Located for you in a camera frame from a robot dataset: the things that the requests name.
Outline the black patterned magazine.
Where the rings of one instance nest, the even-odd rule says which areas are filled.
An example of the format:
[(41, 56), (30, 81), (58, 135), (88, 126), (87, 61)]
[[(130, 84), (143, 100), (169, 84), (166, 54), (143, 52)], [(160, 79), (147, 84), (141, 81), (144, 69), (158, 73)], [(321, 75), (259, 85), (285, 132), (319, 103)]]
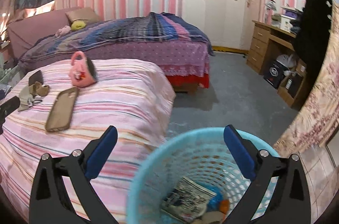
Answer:
[(161, 202), (161, 210), (171, 217), (192, 223), (204, 215), (216, 193), (187, 177), (182, 177)]

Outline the small orange fruit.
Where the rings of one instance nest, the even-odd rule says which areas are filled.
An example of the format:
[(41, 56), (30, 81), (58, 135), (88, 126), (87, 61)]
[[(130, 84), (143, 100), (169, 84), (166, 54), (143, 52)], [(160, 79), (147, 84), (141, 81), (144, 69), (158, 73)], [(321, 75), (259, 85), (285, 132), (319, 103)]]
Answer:
[(228, 199), (222, 200), (219, 203), (218, 209), (221, 213), (223, 213), (224, 215), (227, 215), (230, 209), (230, 201)]

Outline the blue plastic trash basket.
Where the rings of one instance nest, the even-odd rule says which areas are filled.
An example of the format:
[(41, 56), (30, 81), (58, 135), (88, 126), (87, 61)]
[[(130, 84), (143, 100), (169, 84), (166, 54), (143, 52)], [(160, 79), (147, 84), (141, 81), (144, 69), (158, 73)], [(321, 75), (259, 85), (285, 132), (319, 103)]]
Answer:
[(152, 152), (133, 179), (127, 202), (127, 223), (172, 223), (161, 202), (182, 177), (215, 187), (234, 209), (250, 185), (224, 142), (232, 128), (189, 131)]

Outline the beige folded cloth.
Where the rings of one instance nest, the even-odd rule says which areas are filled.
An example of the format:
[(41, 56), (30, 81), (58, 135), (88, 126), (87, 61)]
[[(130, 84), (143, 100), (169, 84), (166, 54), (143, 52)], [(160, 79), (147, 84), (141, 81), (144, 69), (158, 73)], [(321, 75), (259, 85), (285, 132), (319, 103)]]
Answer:
[(35, 101), (35, 98), (30, 93), (29, 86), (25, 86), (19, 93), (19, 108), (18, 111), (25, 111), (33, 106), (33, 102)]

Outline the brown crumpled sock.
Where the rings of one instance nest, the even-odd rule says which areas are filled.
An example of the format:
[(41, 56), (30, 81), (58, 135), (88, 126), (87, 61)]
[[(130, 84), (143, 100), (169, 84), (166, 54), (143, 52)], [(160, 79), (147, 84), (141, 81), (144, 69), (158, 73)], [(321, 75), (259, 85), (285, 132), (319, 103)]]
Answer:
[(50, 92), (50, 86), (44, 85), (41, 82), (35, 82), (33, 85), (33, 96), (46, 97)]

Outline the black wallet case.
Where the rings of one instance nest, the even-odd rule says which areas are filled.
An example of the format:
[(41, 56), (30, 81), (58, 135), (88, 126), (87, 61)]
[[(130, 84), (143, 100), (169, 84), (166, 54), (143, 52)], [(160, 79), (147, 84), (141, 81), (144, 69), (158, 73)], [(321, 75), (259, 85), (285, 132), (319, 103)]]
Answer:
[(39, 82), (42, 85), (44, 84), (43, 74), (41, 70), (36, 71), (29, 77), (28, 85), (29, 86), (34, 85), (36, 82)]

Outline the pink striped bed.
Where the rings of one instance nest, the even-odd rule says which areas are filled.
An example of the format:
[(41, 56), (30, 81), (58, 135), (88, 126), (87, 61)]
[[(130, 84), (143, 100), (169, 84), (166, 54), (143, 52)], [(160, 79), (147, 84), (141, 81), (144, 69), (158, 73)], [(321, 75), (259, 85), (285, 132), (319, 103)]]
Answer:
[(41, 155), (67, 156), (114, 126), (118, 142), (91, 183), (115, 219), (125, 223), (135, 173), (164, 142), (175, 92), (161, 69), (136, 59), (96, 60), (94, 65), (98, 81), (80, 90), (67, 130), (48, 133), (45, 123), (57, 95), (71, 87), (70, 60), (42, 67), (44, 83), (50, 87), (47, 97), (28, 110), (13, 112), (3, 125), (1, 187), (25, 220)]

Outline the brown phone case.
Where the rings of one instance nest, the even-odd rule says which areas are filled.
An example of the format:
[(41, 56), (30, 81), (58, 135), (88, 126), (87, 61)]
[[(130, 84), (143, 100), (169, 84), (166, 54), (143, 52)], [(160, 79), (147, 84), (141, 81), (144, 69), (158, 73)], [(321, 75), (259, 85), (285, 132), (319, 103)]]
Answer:
[(70, 127), (75, 103), (79, 94), (77, 87), (61, 91), (50, 110), (45, 130), (47, 132), (65, 131)]

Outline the mauve headboard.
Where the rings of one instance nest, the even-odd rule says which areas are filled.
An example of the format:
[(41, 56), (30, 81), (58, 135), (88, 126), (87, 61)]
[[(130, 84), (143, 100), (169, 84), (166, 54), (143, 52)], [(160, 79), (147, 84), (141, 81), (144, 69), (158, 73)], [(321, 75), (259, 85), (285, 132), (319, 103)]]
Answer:
[(65, 13), (76, 9), (79, 9), (79, 7), (54, 10), (9, 24), (7, 32), (14, 57), (18, 59), (39, 39), (54, 35), (58, 29), (68, 25), (69, 20)]

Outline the pink piggy bank toy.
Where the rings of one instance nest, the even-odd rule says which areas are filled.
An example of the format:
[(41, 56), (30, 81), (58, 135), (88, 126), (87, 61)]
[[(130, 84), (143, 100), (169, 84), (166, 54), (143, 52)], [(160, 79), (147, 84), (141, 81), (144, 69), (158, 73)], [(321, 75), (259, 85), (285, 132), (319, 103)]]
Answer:
[(84, 52), (77, 51), (71, 57), (69, 77), (73, 87), (84, 88), (97, 83), (97, 71)]

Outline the floral curtain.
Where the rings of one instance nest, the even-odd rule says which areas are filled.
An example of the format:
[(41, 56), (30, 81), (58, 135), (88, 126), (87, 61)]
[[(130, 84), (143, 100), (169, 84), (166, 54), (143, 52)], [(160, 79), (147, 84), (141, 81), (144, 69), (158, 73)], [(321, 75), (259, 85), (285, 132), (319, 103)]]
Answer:
[(274, 144), (282, 157), (322, 147), (338, 127), (339, 108), (338, 3), (332, 4), (332, 24), (325, 59), (310, 95), (292, 124)]

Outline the pink plush toy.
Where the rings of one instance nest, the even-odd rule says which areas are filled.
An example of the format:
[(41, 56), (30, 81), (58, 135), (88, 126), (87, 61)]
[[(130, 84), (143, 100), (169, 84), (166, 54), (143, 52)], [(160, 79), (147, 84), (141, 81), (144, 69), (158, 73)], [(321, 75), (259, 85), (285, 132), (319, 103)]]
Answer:
[(71, 27), (70, 26), (64, 26), (60, 29), (58, 29), (58, 31), (55, 33), (55, 37), (61, 37), (64, 36), (66, 34), (68, 34), (69, 32), (71, 32)]

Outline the yellow plush toy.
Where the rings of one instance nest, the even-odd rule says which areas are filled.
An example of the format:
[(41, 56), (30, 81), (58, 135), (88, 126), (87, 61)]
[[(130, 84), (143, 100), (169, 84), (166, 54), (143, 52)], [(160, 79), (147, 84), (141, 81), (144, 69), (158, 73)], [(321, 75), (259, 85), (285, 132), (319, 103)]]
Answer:
[(86, 27), (86, 23), (84, 21), (74, 21), (71, 24), (71, 31), (78, 31)]

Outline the brown pillow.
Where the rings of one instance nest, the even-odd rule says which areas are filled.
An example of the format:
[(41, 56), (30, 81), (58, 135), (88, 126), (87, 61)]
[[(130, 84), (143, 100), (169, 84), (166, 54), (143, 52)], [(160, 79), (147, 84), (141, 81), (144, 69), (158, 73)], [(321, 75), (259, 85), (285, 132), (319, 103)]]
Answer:
[(102, 21), (102, 18), (90, 7), (79, 8), (65, 13), (68, 20), (73, 23), (83, 21), (85, 24), (93, 24)]

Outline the purple blanket bed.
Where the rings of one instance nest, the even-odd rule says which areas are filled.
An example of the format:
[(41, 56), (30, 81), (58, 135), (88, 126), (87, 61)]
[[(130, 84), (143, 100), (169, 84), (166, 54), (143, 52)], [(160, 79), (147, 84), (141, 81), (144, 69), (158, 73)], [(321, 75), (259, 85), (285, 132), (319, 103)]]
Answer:
[(29, 72), (82, 51), (94, 59), (139, 59), (158, 65), (174, 87), (209, 87), (212, 46), (199, 28), (171, 13), (110, 20), (40, 38), (18, 60)]

